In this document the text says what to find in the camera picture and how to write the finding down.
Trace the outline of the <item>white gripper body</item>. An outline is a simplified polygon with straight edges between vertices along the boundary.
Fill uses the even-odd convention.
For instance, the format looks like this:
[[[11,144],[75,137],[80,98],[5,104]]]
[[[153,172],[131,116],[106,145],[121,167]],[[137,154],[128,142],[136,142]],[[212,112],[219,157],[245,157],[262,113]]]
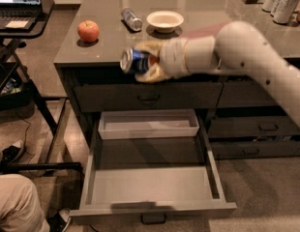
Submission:
[[[181,78],[189,75],[185,61],[185,46],[187,40],[173,38],[165,41],[160,51],[160,66],[171,78]]]

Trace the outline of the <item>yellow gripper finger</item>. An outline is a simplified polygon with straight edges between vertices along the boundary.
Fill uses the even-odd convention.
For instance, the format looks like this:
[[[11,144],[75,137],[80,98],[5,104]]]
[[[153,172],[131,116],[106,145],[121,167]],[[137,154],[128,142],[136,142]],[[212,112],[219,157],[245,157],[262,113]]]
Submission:
[[[158,64],[151,66],[146,73],[135,75],[135,80],[142,83],[157,83],[168,79],[170,76]]]
[[[160,52],[165,45],[165,41],[151,40],[139,42],[134,46],[134,50],[146,52],[154,56],[159,56]]]

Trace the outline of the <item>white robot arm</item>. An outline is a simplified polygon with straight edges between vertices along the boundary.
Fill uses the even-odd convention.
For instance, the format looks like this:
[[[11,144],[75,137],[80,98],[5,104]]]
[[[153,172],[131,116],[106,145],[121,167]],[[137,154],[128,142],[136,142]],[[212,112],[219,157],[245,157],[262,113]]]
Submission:
[[[231,21],[170,40],[143,41],[135,50],[156,57],[135,79],[156,83],[195,73],[246,75],[300,129],[300,70],[283,59],[250,23]]]

